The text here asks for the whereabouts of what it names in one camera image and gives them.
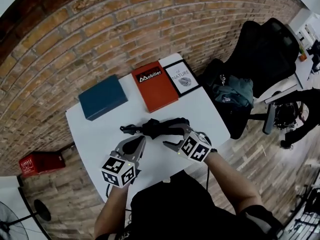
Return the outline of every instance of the black picture frame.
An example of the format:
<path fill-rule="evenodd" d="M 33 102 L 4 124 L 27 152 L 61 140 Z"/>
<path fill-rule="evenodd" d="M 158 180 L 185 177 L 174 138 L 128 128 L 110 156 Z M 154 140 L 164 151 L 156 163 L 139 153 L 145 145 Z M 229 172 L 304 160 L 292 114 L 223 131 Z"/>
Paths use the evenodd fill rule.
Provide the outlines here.
<path fill-rule="evenodd" d="M 177 64 L 179 64 L 179 63 L 184 63 L 184 65 L 187 67 L 187 69 L 189 70 L 189 72 L 190 72 L 191 75 L 194 77 L 194 79 L 196 80 L 196 83 L 197 83 L 197 86 L 195 86 L 195 87 L 193 87 L 193 88 L 191 88 L 191 89 L 189 89 L 189 90 L 187 90 L 187 91 L 185 91 L 185 92 L 183 92 L 183 93 L 181 93 L 181 92 L 178 90 L 175 82 L 171 79 L 171 76 L 170 76 L 169 73 L 167 72 L 167 69 L 168 69 L 168 68 L 171 68 L 172 66 L 177 65 Z M 168 78 L 170 79 L 170 82 L 171 82 L 171 84 L 173 85 L 173 87 L 174 87 L 174 89 L 175 89 L 175 91 L 177 92 L 177 94 L 178 94 L 179 97 L 182 97 L 182 96 L 184 96 L 184 95 L 186 95 L 186 94 L 188 94 L 188 93 L 190 93 L 190 92 L 198 89 L 199 87 L 201 87 L 201 85 L 199 84 L 199 81 L 198 81 L 195 73 L 192 71 L 192 69 L 190 68 L 190 66 L 188 65 L 188 63 L 187 63 L 184 59 L 178 60 L 178 61 L 176 61 L 176 62 L 174 62 L 174 63 L 169 64 L 169 65 L 166 65 L 166 66 L 163 67 L 163 69 L 164 69 L 166 75 L 168 76 Z"/>

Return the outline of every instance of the wooden floor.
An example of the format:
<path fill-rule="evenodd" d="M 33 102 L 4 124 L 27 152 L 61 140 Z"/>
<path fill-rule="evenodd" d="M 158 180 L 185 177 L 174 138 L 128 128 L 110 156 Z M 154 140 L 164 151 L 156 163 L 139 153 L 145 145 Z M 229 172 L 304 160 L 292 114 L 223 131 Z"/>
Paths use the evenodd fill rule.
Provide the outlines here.
<path fill-rule="evenodd" d="M 310 86 L 320 88 L 316 75 Z M 253 112 L 266 111 L 264 104 Z M 296 194 L 304 184 L 313 183 L 318 170 L 305 165 L 309 159 L 320 160 L 320 127 L 313 129 L 292 150 L 279 147 L 281 133 L 274 129 L 270 135 L 262 133 L 263 123 L 249 121 L 238 140 L 229 140 L 218 151 L 259 190 L 265 207 L 285 223 L 296 205 Z M 93 225 L 103 207 L 102 199 L 93 186 L 75 146 L 63 153 L 66 168 L 47 175 L 23 179 L 23 191 L 30 204 L 42 200 L 52 214 L 52 221 L 40 221 L 53 240 L 89 240 Z M 194 164 L 186 170 L 203 186 L 207 167 Z M 209 192 L 214 203 L 230 212 L 233 209 L 224 197 L 217 181 L 210 175 Z"/>

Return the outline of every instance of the brick wall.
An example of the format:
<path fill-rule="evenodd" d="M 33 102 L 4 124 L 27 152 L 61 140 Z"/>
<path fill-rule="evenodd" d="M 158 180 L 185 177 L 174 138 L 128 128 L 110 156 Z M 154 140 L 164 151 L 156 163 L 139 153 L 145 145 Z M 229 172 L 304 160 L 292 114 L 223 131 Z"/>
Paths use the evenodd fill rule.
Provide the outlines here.
<path fill-rule="evenodd" d="M 197 73 L 226 60 L 247 20 L 288 23 L 299 0 L 18 0 L 0 18 L 0 175 L 73 141 L 78 95 L 179 52 Z"/>

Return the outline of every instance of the person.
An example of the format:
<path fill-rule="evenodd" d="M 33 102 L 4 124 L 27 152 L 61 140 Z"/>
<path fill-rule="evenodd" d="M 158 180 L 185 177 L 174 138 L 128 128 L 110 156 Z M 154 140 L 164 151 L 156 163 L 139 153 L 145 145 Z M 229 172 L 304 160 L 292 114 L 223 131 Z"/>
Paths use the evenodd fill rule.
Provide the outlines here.
<path fill-rule="evenodd" d="M 285 134 L 285 140 L 281 140 L 280 146 L 283 149 L 291 149 L 292 144 L 300 141 L 304 136 L 308 134 L 313 128 L 320 125 L 320 117 L 318 115 L 318 100 L 320 99 L 320 89 L 312 88 L 303 91 L 294 91 L 284 97 L 279 98 L 276 102 L 278 104 L 286 104 L 292 102 L 301 102 L 302 106 L 299 111 L 299 118 L 302 120 L 303 125 L 299 128 L 287 132 Z M 304 105 L 309 109 L 309 114 L 305 120 L 301 116 Z"/>
<path fill-rule="evenodd" d="M 204 162 L 236 215 L 216 207 L 206 189 L 180 171 L 169 183 L 159 182 L 133 197 L 126 228 L 129 186 L 114 186 L 95 222 L 95 239 L 277 239 L 283 227 L 264 208 L 255 186 L 216 151 Z"/>

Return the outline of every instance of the desk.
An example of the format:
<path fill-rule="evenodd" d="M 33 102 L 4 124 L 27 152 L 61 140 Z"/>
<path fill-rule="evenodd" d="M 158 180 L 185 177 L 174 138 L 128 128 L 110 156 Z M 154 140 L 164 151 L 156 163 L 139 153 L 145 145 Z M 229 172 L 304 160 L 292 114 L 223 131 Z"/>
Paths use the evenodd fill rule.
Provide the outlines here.
<path fill-rule="evenodd" d="M 305 61 L 300 61 L 300 59 L 297 58 L 295 61 L 295 73 L 271 86 L 259 98 L 255 99 L 254 103 L 264 101 L 268 104 L 294 91 L 305 89 L 313 66 L 312 57 L 313 55 L 310 56 L 307 54 L 307 59 Z M 272 96 L 277 91 L 280 91 L 281 93 Z"/>
<path fill-rule="evenodd" d="M 179 56 L 173 54 L 159 62 L 165 66 L 177 60 Z M 217 148 L 230 138 L 227 127 L 202 87 L 170 105 L 149 113 L 132 75 L 121 78 L 119 82 L 128 101 L 96 120 L 89 121 L 85 118 L 80 103 L 66 111 L 76 148 L 95 188 L 104 201 L 107 200 L 108 184 L 103 180 L 100 166 L 106 155 L 110 154 L 120 141 L 131 137 L 130 134 L 120 131 L 120 126 L 130 124 L 140 126 L 151 118 L 164 121 L 184 117 L 190 121 L 190 126 L 194 130 L 208 135 L 213 148 Z M 143 157 L 139 161 L 141 172 L 129 188 L 128 208 L 137 192 L 169 178 L 193 163 L 178 156 L 162 143 L 162 141 L 177 143 L 182 136 L 159 136 L 154 140 L 148 136 L 146 138 Z"/>

